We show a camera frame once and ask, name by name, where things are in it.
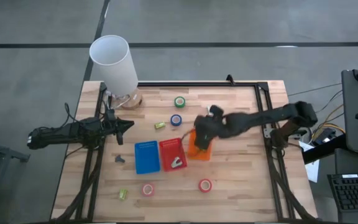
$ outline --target gray floor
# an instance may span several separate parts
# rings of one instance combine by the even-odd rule
[[[0,44],[90,43],[103,0],[0,0]],[[129,42],[358,42],[358,0],[115,0],[103,35]],[[288,94],[339,83],[358,68],[358,47],[132,49],[139,80],[284,80]],[[58,126],[64,102],[72,112],[81,90],[88,49],[0,49],[0,144],[31,154],[11,163],[0,190],[0,223],[49,218],[65,146],[31,151],[29,131]],[[93,71],[91,80],[99,80]],[[289,97],[322,108],[340,85]],[[323,120],[342,104],[318,113]],[[344,127],[343,117],[334,123]],[[319,216],[334,220],[321,161],[311,184]]]

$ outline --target white lamp shade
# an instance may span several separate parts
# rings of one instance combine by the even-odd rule
[[[137,75],[128,42],[117,35],[105,35],[95,40],[89,49],[107,89],[114,95],[131,94],[137,88]]]

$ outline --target keyboard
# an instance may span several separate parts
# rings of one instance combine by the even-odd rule
[[[328,175],[340,212],[358,212],[358,174]]]

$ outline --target wooden table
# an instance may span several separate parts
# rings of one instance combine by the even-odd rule
[[[267,81],[273,107],[288,103],[283,81]],[[77,119],[94,116],[100,82],[85,82],[78,104]],[[275,221],[276,213],[260,127],[230,139],[213,141],[209,162],[188,159],[188,167],[173,172],[135,173],[134,143],[162,141],[181,137],[193,127],[198,114],[206,114],[208,105],[218,105],[225,113],[257,112],[255,90],[251,87],[140,87],[143,102],[136,110],[116,110],[121,119],[135,121],[124,134],[124,145],[115,136],[106,140],[103,155],[94,222],[256,222]],[[173,99],[186,98],[184,108],[176,108]],[[180,114],[179,127],[170,125],[172,114]],[[167,126],[154,129],[164,121]],[[188,138],[184,141],[187,151]],[[78,144],[72,144],[68,153]],[[297,147],[285,149],[285,165],[290,188],[309,213],[316,209],[302,155]],[[120,154],[124,164],[114,162]],[[83,175],[86,151],[72,154],[64,163],[52,218],[58,217],[78,193]],[[198,190],[200,179],[212,180],[207,194]],[[153,197],[143,197],[142,184],[155,186]],[[127,189],[127,199],[118,199],[119,189]],[[283,194],[280,194],[287,213]]]

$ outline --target blue bin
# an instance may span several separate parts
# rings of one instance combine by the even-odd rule
[[[136,174],[149,174],[160,171],[157,141],[135,144]]]

